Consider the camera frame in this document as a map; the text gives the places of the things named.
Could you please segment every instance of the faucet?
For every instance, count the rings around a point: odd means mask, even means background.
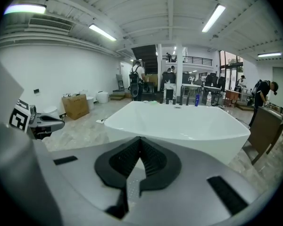
[[[179,105],[183,105],[183,86],[180,87],[180,103]]]
[[[191,92],[189,91],[188,97],[187,97],[187,103],[185,105],[189,105],[190,94],[191,94]]]

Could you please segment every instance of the water bottle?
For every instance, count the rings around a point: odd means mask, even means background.
[[[195,106],[198,106],[199,98],[200,98],[200,95],[199,95],[199,94],[196,94],[196,98],[195,98]]]
[[[211,106],[211,100],[212,100],[212,95],[211,92],[209,92],[207,97],[207,106]]]

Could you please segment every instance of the white column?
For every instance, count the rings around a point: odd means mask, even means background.
[[[157,69],[157,91],[160,91],[160,82],[161,82],[161,61],[162,61],[162,48],[161,44],[158,44],[158,56],[157,56],[157,64],[158,64],[158,69]]]
[[[176,75],[176,96],[180,96],[180,87],[183,83],[183,45],[177,43],[177,75]]]

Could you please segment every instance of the blue bottle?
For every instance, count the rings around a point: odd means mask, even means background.
[[[195,98],[195,106],[198,106],[199,98],[200,98],[200,95],[199,95],[199,94],[196,94],[196,98]]]

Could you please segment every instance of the person wearing backpack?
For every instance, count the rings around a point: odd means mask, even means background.
[[[255,94],[255,104],[254,104],[254,114],[251,118],[249,127],[252,126],[259,106],[263,106],[266,103],[266,96],[268,95],[269,91],[272,90],[274,92],[274,95],[277,95],[277,90],[279,89],[279,86],[276,82],[271,81],[262,81],[257,87],[256,94]]]
[[[141,63],[139,61],[136,61],[130,72],[131,90],[134,89],[133,85],[138,85],[138,94],[137,96],[133,97],[134,101],[142,101],[143,82],[145,80],[145,70],[143,67],[141,67]]]

